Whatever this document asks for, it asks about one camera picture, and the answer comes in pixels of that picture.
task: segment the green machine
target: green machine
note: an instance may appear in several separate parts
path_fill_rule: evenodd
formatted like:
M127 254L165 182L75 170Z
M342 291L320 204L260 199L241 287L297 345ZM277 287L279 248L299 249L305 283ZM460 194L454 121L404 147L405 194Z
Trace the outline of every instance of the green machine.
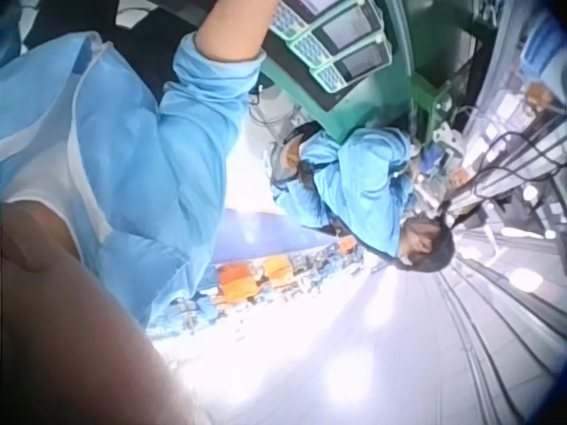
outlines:
M198 25L215 0L154 3ZM432 131L453 111L439 109L439 101L456 86L462 93L469 77L461 73L459 84L448 89L453 75L431 64L439 58L455 62L451 49L462 44L463 31L470 33L474 3L282 0L263 45L268 57L261 71L340 143L367 123L403 127L400 120L406 120L414 134L408 121L415 110L425 111L418 138L430 143ZM484 40L493 38L486 34Z

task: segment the hair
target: hair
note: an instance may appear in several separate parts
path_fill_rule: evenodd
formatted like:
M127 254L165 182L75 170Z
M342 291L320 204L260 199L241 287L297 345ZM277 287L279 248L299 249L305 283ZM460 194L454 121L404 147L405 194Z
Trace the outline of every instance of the hair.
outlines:
M422 256L411 265L404 264L399 259L394 261L394 265L399 270L420 273L436 273L447 267L454 256L453 227L460 221L457 220L450 228L447 225L447 210L451 206L449 201L444 202L439 207L439 216L431 221L439 226L439 232L432 241L431 252Z

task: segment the orange object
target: orange object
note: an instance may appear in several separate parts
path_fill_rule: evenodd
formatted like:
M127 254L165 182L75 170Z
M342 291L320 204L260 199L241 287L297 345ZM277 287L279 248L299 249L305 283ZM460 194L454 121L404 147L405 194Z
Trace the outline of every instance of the orange object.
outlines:
M466 184L469 180L470 180L469 173L461 166L456 168L449 175L449 181L451 182L451 186L453 187L453 189L460 188L461 186Z
M293 266L285 255L268 257L264 261L264 274L272 288L282 288L293 283Z
M248 263L231 263L222 266L219 270L219 280L222 301L225 303L238 303L260 293L260 288Z
M356 239L354 236L347 236L340 240L340 251L343 254L348 254L356 246Z

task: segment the ceiling light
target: ceiling light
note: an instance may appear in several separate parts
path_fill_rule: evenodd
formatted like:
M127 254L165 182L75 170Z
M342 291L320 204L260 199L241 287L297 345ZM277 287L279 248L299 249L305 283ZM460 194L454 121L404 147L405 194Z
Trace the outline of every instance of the ceiling light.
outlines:
M538 193L538 190L534 186L531 184L526 185L524 188L524 201L533 201L538 197Z
M533 237L535 239L543 239L543 236L537 233L526 232L521 228L503 228L500 233L506 237Z
M474 259L478 261L482 257L482 252L476 246L462 246L459 253L464 259Z
M336 403L356 403L365 399L372 385L374 358L370 350L341 354L329 364L327 384Z
M534 292L543 283L543 277L528 268L517 268L508 278L512 286L524 292Z
M398 286L398 270L389 266L378 284L378 292L364 313L366 324L371 328L385 325L393 316L395 292Z
M498 129L491 124L486 128L486 135L489 139L494 139L498 135Z

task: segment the hand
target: hand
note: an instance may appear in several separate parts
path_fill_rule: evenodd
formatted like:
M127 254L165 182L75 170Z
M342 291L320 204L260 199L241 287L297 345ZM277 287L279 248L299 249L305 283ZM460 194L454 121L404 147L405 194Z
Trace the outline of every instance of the hand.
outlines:
M421 159L419 158L419 155L409 160L409 177L412 180L415 180L421 173L421 169L419 168L420 162Z

